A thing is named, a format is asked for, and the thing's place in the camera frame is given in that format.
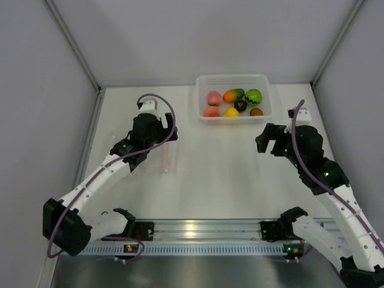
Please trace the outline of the brown fake kiwi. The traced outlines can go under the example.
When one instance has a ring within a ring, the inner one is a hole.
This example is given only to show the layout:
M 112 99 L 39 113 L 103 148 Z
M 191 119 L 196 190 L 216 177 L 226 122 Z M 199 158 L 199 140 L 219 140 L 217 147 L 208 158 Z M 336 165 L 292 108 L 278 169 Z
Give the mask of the brown fake kiwi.
M 250 110 L 250 116 L 263 116 L 263 115 L 264 115 L 263 111 L 258 107 L 254 107 Z

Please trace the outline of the clear zip top bag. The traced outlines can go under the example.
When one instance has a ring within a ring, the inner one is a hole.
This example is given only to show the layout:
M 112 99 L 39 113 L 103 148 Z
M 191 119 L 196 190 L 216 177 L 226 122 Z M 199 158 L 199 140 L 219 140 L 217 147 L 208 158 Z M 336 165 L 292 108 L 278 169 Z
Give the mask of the clear zip top bag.
M 124 177 L 146 173 L 167 173 L 170 165 L 177 159 L 178 142 L 164 140 L 154 146 L 139 150 L 130 142 L 130 132 L 127 137 L 116 143 L 103 161 L 103 166 L 110 172 L 120 171 Z

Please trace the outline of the green fake apple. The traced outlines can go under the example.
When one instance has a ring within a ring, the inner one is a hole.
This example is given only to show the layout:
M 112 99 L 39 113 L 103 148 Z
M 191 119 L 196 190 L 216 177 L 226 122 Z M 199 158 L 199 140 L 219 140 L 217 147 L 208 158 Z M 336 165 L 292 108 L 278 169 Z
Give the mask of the green fake apple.
M 244 95 L 244 100 L 248 106 L 258 106 L 262 100 L 262 93 L 258 89 L 250 89 Z

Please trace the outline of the dark purple fake plum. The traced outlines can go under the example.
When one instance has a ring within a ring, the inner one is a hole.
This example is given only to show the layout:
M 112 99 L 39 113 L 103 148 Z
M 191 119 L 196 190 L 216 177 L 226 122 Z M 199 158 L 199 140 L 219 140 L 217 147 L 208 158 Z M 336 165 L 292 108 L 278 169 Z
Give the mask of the dark purple fake plum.
M 245 100 L 236 100 L 233 106 L 239 113 L 242 113 L 247 109 L 247 102 Z

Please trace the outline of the yellow fake pepper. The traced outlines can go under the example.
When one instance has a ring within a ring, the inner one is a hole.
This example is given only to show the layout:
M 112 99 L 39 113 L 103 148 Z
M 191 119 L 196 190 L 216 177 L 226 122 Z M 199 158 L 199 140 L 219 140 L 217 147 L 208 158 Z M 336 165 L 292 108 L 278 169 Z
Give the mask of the yellow fake pepper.
M 224 117 L 239 117 L 240 112 L 234 108 L 234 107 L 229 107 L 223 114 Z

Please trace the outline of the orange peach fake fruit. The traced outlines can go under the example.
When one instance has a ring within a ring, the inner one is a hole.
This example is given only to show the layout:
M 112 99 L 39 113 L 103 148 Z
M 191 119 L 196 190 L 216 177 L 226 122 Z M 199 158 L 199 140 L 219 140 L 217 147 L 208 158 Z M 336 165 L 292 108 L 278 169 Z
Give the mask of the orange peach fake fruit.
M 209 106 L 203 111 L 203 117 L 220 117 L 220 109 L 216 106 Z

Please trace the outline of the orange green fake mango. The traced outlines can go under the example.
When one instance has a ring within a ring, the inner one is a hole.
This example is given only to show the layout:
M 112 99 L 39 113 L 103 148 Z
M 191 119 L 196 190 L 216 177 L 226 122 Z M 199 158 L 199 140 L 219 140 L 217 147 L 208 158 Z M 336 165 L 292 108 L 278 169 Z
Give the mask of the orange green fake mango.
M 241 100 L 245 95 L 242 88 L 236 88 L 226 91 L 223 94 L 223 101 L 226 103 L 234 103 L 236 100 Z

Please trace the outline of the red fake strawberry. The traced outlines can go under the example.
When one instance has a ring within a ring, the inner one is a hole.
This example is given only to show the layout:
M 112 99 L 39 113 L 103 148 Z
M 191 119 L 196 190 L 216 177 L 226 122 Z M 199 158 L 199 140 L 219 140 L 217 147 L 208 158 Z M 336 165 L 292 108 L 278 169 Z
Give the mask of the red fake strawberry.
M 222 104 L 223 97 L 218 91 L 210 91 L 207 94 L 207 104 L 210 106 L 219 106 Z

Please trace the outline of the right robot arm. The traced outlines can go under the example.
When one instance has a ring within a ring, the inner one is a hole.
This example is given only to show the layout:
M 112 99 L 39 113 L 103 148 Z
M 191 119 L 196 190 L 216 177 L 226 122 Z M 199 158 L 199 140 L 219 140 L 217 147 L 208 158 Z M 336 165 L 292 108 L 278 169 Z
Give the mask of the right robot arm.
M 280 215 L 279 238 L 307 241 L 333 265 L 346 287 L 383 287 L 383 242 L 368 223 L 341 167 L 324 156 L 323 137 L 317 129 L 302 125 L 291 134 L 284 125 L 268 123 L 255 138 L 257 151 L 264 153 L 272 140 L 271 154 L 286 157 L 294 165 L 344 239 L 339 240 L 300 207 Z

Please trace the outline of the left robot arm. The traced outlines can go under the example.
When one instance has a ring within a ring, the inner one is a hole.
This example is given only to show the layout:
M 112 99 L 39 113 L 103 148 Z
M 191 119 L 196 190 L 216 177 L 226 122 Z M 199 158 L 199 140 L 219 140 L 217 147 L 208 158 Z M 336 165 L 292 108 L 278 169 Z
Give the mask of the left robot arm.
M 122 178 L 146 160 L 150 150 L 178 138 L 175 114 L 165 114 L 167 127 L 151 113 L 133 119 L 127 137 L 117 142 L 102 164 L 73 191 L 59 200 L 50 198 L 43 206 L 43 236 L 48 247 L 78 255 L 89 242 L 119 236 L 130 239 L 136 231 L 134 215 L 123 208 L 96 213 L 98 202 Z

